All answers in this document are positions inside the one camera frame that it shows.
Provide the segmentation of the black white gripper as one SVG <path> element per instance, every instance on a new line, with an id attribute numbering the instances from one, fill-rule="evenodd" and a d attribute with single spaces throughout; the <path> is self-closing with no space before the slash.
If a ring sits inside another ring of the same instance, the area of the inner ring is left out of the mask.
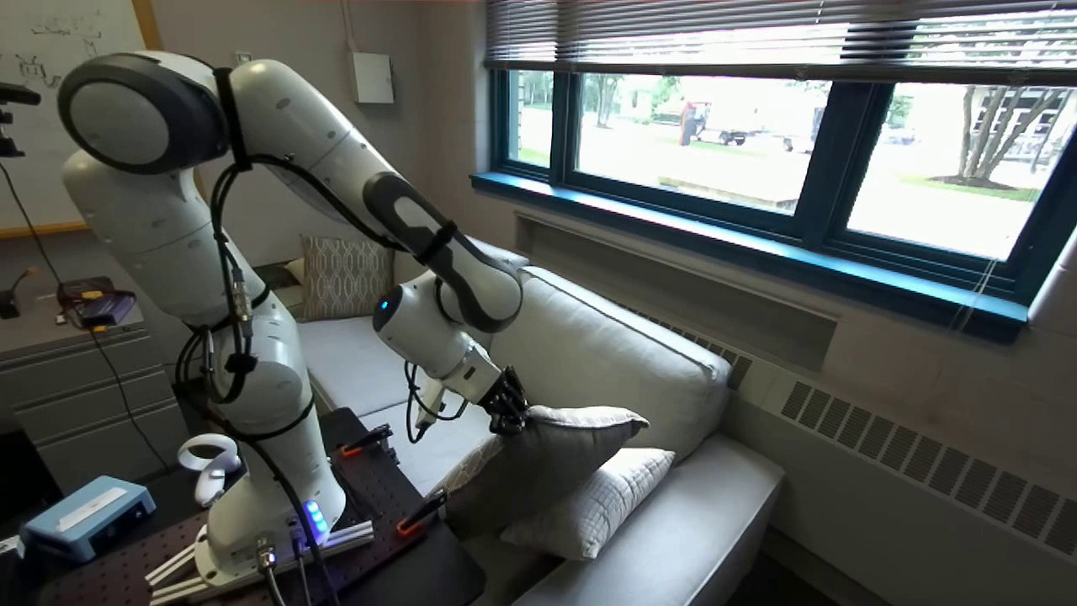
<path id="1" fill-rule="evenodd" d="M 501 370 L 492 391 L 481 398 L 492 433 L 517 433 L 523 426 L 529 402 L 513 370 Z"/>

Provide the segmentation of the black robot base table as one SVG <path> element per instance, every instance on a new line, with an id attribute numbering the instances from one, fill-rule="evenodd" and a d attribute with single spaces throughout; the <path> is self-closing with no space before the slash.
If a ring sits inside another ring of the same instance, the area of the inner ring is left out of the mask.
<path id="1" fill-rule="evenodd" d="M 398 538 L 392 525 L 425 497 L 398 467 L 390 449 L 339 460 L 337 449 L 362 439 L 353 410 L 318 419 L 332 474 L 347 490 L 344 529 L 371 525 L 371 534 L 347 546 L 324 546 L 324 569 L 288 569 L 279 552 L 279 588 L 288 606 L 470 606 L 484 588 L 481 564 L 465 552 L 454 533 L 432 518 L 420 534 Z M 204 516 L 177 503 L 174 484 L 154 484 L 164 504 L 121 534 L 87 564 L 56 564 L 56 577 L 36 588 L 33 606 L 149 606 L 144 577 L 164 564 L 200 529 Z"/>

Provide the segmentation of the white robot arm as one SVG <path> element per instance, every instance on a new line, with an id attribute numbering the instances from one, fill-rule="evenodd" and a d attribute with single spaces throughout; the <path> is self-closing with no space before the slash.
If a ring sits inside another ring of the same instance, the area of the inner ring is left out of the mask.
<path id="1" fill-rule="evenodd" d="M 78 65 L 56 92 L 78 151 L 65 190 L 93 236 L 204 353 L 204 415 L 242 445 L 245 474 L 207 504 L 187 573 L 149 573 L 154 606 L 207 600 L 339 546 L 339 489 L 294 320 L 222 228 L 222 190 L 194 169 L 269 169 L 311 209 L 430 270 L 378 302 L 378 333 L 437 386 L 481 403 L 499 433 L 523 426 L 517 379 L 473 344 L 520 311 L 517 272 L 484 255 L 279 59 L 210 66 L 164 52 Z"/>

